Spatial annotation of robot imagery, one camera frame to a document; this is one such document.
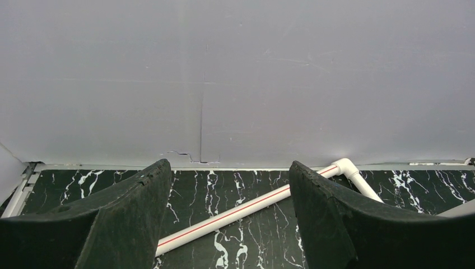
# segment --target red line on pipe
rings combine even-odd
[[[328,169],[328,170],[326,170],[326,171],[323,171],[323,172],[320,173],[320,175],[321,175],[321,174],[324,174],[324,173],[326,173],[326,172],[328,172],[328,171],[331,171],[331,170],[335,169],[336,167],[337,167],[337,166],[335,166],[335,167],[333,167],[333,168],[330,168],[330,169]],[[267,200],[267,199],[269,199],[269,198],[271,198],[271,197],[273,197],[273,196],[276,196],[276,195],[278,195],[279,193],[282,193],[282,192],[284,192],[284,191],[286,191],[286,190],[288,190],[288,189],[290,189],[290,187],[288,187],[288,188],[286,188],[286,189],[283,189],[283,190],[281,190],[280,192],[274,193],[273,195],[268,196],[268,197],[266,197],[266,198],[264,198],[264,199],[261,199],[261,200],[259,200],[259,201],[257,201],[257,202],[254,202],[254,203],[252,203],[252,204],[250,204],[250,205],[248,205],[248,206],[245,206],[245,207],[243,207],[243,208],[241,208],[241,209],[239,209],[239,210],[236,210],[236,211],[234,211],[234,212],[231,212],[231,213],[227,214],[226,216],[223,216],[223,217],[221,217],[221,218],[219,218],[219,219],[216,219],[216,220],[213,220],[213,221],[208,222],[208,223],[206,223],[206,224],[203,224],[203,225],[201,225],[200,227],[197,227],[197,228],[195,228],[195,229],[193,229],[193,230],[191,230],[191,231],[187,231],[187,232],[184,233],[184,234],[180,234],[179,236],[177,236],[177,237],[175,237],[175,238],[172,238],[172,239],[170,239],[170,240],[168,240],[168,241],[166,241],[166,242],[163,242],[163,243],[159,244],[158,246],[161,246],[161,245],[170,243],[170,242],[172,242],[173,240],[177,240],[178,238],[181,238],[181,237],[183,237],[183,236],[185,236],[185,235],[187,235],[187,234],[190,234],[190,233],[192,233],[192,232],[194,232],[194,231],[196,231],[196,230],[199,230],[199,229],[201,229],[201,228],[203,228],[203,227],[206,227],[206,226],[208,226],[209,224],[213,224],[213,223],[215,223],[215,222],[218,221],[218,220],[222,220],[222,219],[224,219],[225,217],[229,217],[229,216],[231,216],[232,214],[238,213],[239,211],[244,210],[244,209],[246,209],[246,208],[248,208],[248,207],[250,207],[250,206],[253,206],[253,205],[257,204],[257,203],[260,203],[260,202],[262,202],[262,201],[265,201],[265,200]]]

